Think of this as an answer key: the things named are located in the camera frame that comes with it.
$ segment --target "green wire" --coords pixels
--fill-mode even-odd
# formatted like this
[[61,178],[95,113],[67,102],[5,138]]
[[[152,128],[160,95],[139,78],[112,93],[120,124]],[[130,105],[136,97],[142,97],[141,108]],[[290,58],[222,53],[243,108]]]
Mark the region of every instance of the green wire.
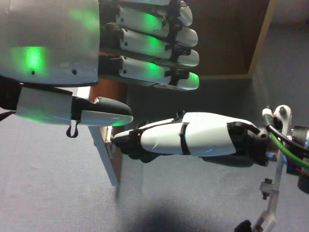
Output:
[[276,146],[279,148],[280,151],[283,152],[283,154],[289,158],[293,163],[298,164],[299,166],[309,170],[309,163],[304,162],[303,160],[301,160],[300,158],[298,158],[297,156],[295,156],[291,151],[289,151],[289,149],[287,149],[279,140],[278,138],[273,134],[270,133],[270,137],[272,139],[272,141],[274,141],[274,143],[276,144]]

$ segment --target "metal bracket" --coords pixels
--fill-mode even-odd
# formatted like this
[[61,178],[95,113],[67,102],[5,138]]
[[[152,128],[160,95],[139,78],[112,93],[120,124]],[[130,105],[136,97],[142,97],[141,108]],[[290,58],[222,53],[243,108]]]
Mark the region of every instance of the metal bracket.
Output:
[[[286,105],[278,106],[275,110],[274,116],[278,118],[282,122],[282,134],[287,136],[288,132],[291,131],[291,120],[292,120],[292,111],[291,108]],[[277,160],[277,168],[275,173],[274,183],[270,182],[270,179],[266,179],[265,182],[262,182],[260,190],[263,193],[263,199],[267,199],[268,196],[269,202],[267,210],[265,210],[257,222],[255,223],[252,232],[271,232],[274,226],[277,223],[275,218],[276,209],[278,205],[279,198],[279,186],[282,176],[282,170],[284,165],[283,153],[279,151],[278,160]],[[266,226],[263,229],[262,224],[266,222]]]

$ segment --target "black cable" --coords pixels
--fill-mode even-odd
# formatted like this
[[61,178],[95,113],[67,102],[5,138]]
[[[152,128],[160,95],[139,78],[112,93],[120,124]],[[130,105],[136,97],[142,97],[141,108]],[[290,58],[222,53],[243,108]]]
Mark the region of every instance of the black cable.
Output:
[[268,132],[272,132],[277,138],[280,138],[283,142],[287,143],[288,145],[290,145],[292,148],[296,148],[304,153],[306,153],[306,155],[304,155],[304,157],[309,158],[309,149],[289,140],[288,137],[284,136],[283,134],[281,134],[279,131],[276,130],[276,128],[272,125],[268,125],[266,127]]

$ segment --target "gray wall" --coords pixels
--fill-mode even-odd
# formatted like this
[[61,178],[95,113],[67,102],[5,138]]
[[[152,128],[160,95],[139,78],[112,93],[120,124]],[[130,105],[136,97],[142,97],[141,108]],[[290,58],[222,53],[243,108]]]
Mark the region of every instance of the gray wall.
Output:
[[[205,81],[189,93],[131,87],[130,127],[181,109],[259,125],[267,104],[291,106],[293,122],[309,126],[308,64],[309,31],[272,28],[252,81]],[[173,156],[144,165],[124,157],[114,188],[87,129],[75,140],[65,130],[15,116],[0,123],[1,232],[231,232],[266,208],[259,185],[275,164],[236,169]],[[296,177],[283,176],[275,232],[308,228],[308,197]]]

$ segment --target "robotic hand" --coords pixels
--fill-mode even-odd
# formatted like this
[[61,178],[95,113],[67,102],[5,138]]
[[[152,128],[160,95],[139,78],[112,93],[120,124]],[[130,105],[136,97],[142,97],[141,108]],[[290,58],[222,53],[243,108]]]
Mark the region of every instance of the robotic hand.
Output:
[[89,102],[55,87],[95,85],[100,76],[196,89],[198,77],[183,70],[199,63],[191,23],[180,0],[0,0],[0,107],[10,110],[0,120],[130,123],[118,101]]
[[292,112],[285,105],[274,111],[264,109],[263,119],[265,126],[258,128],[243,119],[179,112],[176,118],[145,122],[135,130],[119,133],[113,143],[124,154],[144,163],[173,154],[235,167],[250,167],[254,163],[267,166],[268,160],[276,161],[274,181],[265,179],[260,187],[263,199],[270,197],[267,210],[252,227],[246,220],[234,230],[270,232],[277,222],[275,214],[284,163],[288,174],[299,176],[299,189],[309,194],[309,128],[295,126],[292,130]]

